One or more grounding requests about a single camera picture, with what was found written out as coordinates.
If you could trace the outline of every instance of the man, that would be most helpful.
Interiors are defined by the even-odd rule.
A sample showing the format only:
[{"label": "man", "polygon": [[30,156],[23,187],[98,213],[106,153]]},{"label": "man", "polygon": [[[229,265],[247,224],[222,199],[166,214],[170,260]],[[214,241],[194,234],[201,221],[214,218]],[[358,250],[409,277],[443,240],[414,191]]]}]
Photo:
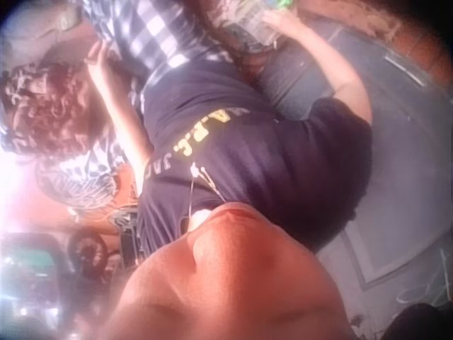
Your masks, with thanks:
[{"label": "man", "polygon": [[335,91],[307,120],[282,120],[177,1],[98,5],[105,15],[90,15],[103,36],[130,69],[149,70],[143,126],[108,67],[108,45],[88,56],[134,169],[149,256],[105,338],[350,339],[311,251],[353,217],[369,178],[372,113],[355,70],[290,12],[266,13]]}]

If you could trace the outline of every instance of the checkered shirt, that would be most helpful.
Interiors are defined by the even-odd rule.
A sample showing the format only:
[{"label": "checkered shirt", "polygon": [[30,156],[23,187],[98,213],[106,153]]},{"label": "checkered shirt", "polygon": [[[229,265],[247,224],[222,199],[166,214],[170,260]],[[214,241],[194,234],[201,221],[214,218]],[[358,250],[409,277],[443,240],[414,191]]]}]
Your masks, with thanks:
[{"label": "checkered shirt", "polygon": [[[72,0],[100,37],[113,43],[122,66],[135,77],[131,102],[143,114],[144,90],[166,72],[191,60],[231,62],[197,18],[176,0]],[[114,173],[125,162],[113,127],[92,150],[63,162],[60,168],[77,179]]]}]

